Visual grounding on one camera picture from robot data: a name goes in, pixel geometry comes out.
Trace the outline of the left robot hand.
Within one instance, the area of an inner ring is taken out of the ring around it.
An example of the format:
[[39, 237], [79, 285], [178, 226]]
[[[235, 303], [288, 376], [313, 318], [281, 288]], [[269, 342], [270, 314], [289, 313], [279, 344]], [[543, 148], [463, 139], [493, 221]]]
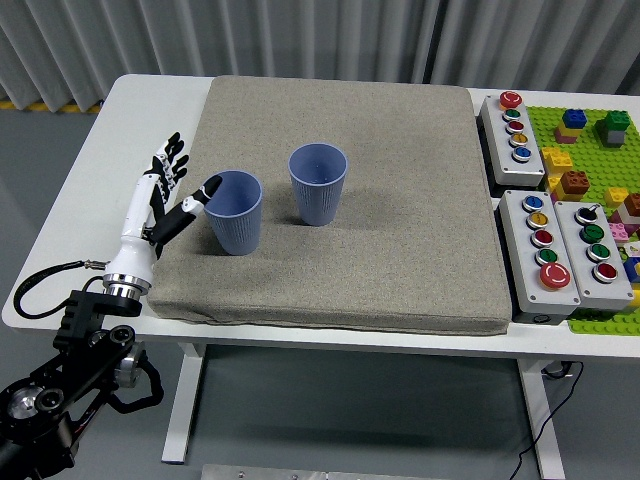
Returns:
[[204, 210], [222, 183], [218, 175], [168, 210], [166, 205], [186, 175], [189, 156], [178, 132], [152, 157], [136, 187], [121, 232], [121, 246], [106, 266], [103, 285], [108, 294], [139, 298], [153, 284], [153, 266], [163, 247], [186, 229]]

